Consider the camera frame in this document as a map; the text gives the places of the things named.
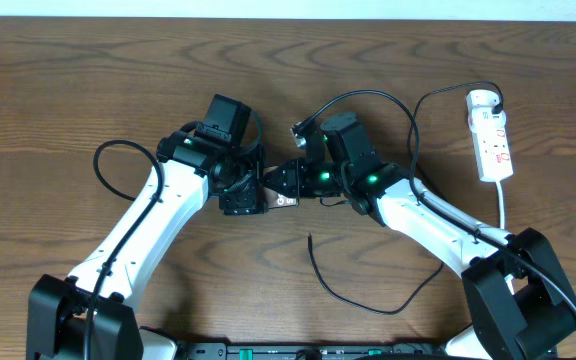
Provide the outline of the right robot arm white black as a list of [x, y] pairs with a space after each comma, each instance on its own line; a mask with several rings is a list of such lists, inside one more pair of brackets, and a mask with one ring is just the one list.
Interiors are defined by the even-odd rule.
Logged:
[[295, 199], [343, 195], [357, 213], [415, 240], [459, 276], [471, 324], [441, 345], [443, 356], [541, 359], [576, 331], [576, 296], [540, 232], [512, 234], [442, 200], [382, 161], [353, 113], [299, 123], [293, 133], [306, 155], [268, 171], [266, 187]]

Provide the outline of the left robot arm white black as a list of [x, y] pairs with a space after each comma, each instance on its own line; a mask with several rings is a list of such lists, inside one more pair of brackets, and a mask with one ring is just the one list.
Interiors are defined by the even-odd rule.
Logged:
[[65, 279], [43, 275], [28, 300], [29, 359], [174, 359], [180, 343], [141, 327], [147, 284], [187, 221], [212, 196], [257, 182], [259, 140], [210, 129], [177, 130], [148, 159], [151, 173], [104, 241]]

